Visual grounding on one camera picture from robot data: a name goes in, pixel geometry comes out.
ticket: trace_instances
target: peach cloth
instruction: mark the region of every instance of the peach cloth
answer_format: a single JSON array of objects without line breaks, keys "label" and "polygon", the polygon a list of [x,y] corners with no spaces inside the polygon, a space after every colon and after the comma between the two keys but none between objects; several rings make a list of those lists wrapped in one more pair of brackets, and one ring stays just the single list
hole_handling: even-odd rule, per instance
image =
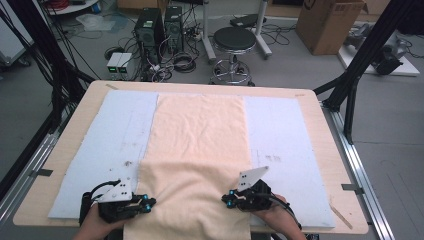
[{"label": "peach cloth", "polygon": [[250,214],[221,201],[250,168],[242,97],[160,94],[137,187],[157,203],[124,239],[250,239]]}]

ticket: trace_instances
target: human hand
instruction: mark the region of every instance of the human hand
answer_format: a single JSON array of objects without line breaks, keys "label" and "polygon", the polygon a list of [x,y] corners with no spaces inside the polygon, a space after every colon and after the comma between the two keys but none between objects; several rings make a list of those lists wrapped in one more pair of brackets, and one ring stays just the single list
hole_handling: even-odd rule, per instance
[{"label": "human hand", "polygon": [[[283,202],[287,203],[286,198],[275,195]],[[291,240],[305,240],[305,235],[300,231],[296,221],[283,207],[277,203],[272,203],[268,210],[252,212],[255,216],[261,218],[270,228],[278,233],[282,233]]]},{"label": "human hand", "polygon": [[80,230],[74,236],[73,240],[101,240],[104,239],[112,230],[123,227],[129,219],[114,223],[107,223],[99,216],[99,206],[94,203],[84,219]]}]

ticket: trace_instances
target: device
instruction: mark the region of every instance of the device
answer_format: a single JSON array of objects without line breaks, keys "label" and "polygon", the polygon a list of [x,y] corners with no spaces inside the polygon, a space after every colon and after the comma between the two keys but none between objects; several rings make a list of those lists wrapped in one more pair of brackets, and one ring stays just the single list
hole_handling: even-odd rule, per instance
[{"label": "device", "polygon": [[271,208],[273,203],[284,208],[295,220],[299,229],[302,225],[297,221],[290,203],[277,198],[271,188],[260,178],[268,171],[268,167],[260,167],[240,172],[237,189],[230,189],[228,194],[221,198],[227,208],[238,208],[241,211],[261,211]]},{"label": "device", "polygon": [[184,51],[184,35],[182,21],[182,7],[168,6],[165,12],[165,33],[168,46],[168,53]]},{"label": "device", "polygon": [[[343,44],[345,46],[352,45],[358,50],[372,31],[373,27],[374,26],[365,23],[359,29],[351,31]],[[398,38],[395,33],[390,36],[371,62],[371,65],[378,74],[388,75],[403,64],[399,59],[408,52],[406,43],[404,39]]]},{"label": "device", "polygon": [[122,53],[113,53],[109,59],[109,62],[106,65],[107,70],[109,71],[111,80],[119,79],[118,64],[119,64],[119,60],[121,60],[121,57],[122,57]]},{"label": "device", "polygon": [[134,59],[132,57],[132,53],[122,53],[121,58],[118,62],[118,72],[119,78],[122,80],[132,80],[132,76],[134,74],[135,66]]},{"label": "device", "polygon": [[[113,186],[105,194],[94,196],[94,193],[104,187]],[[156,204],[156,199],[149,198],[147,194],[134,195],[131,191],[130,181],[110,181],[95,187],[91,192],[85,192],[81,199],[79,224],[84,222],[91,205],[99,204],[99,215],[108,223],[123,219],[133,218],[140,213],[149,213]]]},{"label": "device", "polygon": [[258,14],[249,14],[244,17],[239,17],[230,20],[230,24],[234,27],[254,27],[256,22],[258,21]]},{"label": "device", "polygon": [[165,32],[162,14],[159,8],[143,8],[134,27],[136,40],[139,43],[142,56],[147,56],[147,61],[157,65],[162,61],[165,45]]}]

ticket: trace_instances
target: floor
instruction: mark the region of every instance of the floor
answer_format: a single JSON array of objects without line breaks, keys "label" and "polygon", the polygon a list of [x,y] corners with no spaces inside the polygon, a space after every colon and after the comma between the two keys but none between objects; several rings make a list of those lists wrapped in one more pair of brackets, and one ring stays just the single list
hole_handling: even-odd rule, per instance
[{"label": "floor", "polygon": [[[134,23],[113,12],[103,12],[106,20],[116,21],[112,31],[84,32],[70,14],[63,20],[73,33],[70,41],[101,79],[109,79],[105,50],[124,44],[131,37]],[[232,16],[211,20],[210,34],[229,26]],[[290,27],[294,19],[269,18],[275,24]],[[257,87],[314,89],[338,77],[344,68],[335,55],[312,56],[294,31],[281,33],[270,45],[273,55],[264,60],[258,49],[240,56],[251,69]],[[413,47],[411,51],[424,55],[424,39],[404,36]],[[273,39],[264,36],[268,43]],[[204,48],[192,73],[174,73],[170,83],[207,84],[212,74]],[[217,53],[217,58],[226,58]],[[406,55],[424,72],[424,60]],[[77,57],[80,69],[94,74]],[[15,64],[0,73],[0,178],[3,178],[49,112],[51,88],[42,78],[37,66]],[[329,93],[318,96],[320,100]],[[367,171],[373,189],[397,239],[424,239],[424,76],[377,76],[364,74],[358,86],[353,140]],[[77,229],[18,227],[12,218],[0,224],[4,239],[70,238]],[[373,228],[367,235],[321,235],[321,239],[378,239]]]}]

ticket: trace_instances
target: tabletop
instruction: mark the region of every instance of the tabletop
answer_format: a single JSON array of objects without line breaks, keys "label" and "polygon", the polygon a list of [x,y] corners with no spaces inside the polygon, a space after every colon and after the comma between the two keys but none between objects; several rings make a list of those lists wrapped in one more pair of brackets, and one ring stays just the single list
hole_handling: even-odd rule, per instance
[{"label": "tabletop", "polygon": [[[66,170],[109,91],[135,90],[173,93],[223,94],[297,99],[305,126],[324,182],[336,227],[306,228],[305,232],[365,234],[368,224],[354,191],[345,191],[342,184],[351,184],[342,157],[326,122],[319,101],[311,90],[219,86],[170,83],[95,81],[88,88],[43,169],[53,170],[49,177],[38,176],[14,216],[21,226],[79,226],[77,219],[50,219],[48,213],[59,192]],[[254,232],[269,232],[262,226],[251,226]]]}]

